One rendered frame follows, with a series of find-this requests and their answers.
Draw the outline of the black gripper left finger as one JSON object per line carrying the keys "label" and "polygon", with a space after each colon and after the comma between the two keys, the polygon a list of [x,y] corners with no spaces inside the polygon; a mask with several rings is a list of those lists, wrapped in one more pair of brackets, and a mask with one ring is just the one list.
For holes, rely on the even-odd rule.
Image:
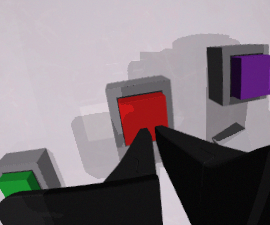
{"label": "black gripper left finger", "polygon": [[154,143],[148,128],[103,182],[21,190],[0,202],[2,225],[164,225]]}

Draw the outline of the green button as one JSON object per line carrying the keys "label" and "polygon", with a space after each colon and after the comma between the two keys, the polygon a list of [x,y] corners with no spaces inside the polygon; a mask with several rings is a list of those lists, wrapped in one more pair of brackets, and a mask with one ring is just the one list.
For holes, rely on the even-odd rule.
{"label": "green button", "polygon": [[0,189],[5,197],[21,190],[61,188],[46,148],[6,153],[0,160]]}

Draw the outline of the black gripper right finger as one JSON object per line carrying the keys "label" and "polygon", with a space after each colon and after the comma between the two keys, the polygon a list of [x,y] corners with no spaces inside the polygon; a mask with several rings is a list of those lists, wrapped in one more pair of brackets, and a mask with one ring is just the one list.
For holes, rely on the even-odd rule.
{"label": "black gripper right finger", "polygon": [[243,152],[164,125],[155,136],[191,225],[257,225],[270,192],[270,145]]}

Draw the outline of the red button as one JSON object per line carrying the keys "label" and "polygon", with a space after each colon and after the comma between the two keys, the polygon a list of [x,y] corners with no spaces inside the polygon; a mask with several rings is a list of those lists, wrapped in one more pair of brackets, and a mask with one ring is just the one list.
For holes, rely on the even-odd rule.
{"label": "red button", "polygon": [[106,99],[116,149],[130,147],[139,129],[148,128],[152,143],[155,127],[175,129],[170,79],[155,75],[107,83]]}

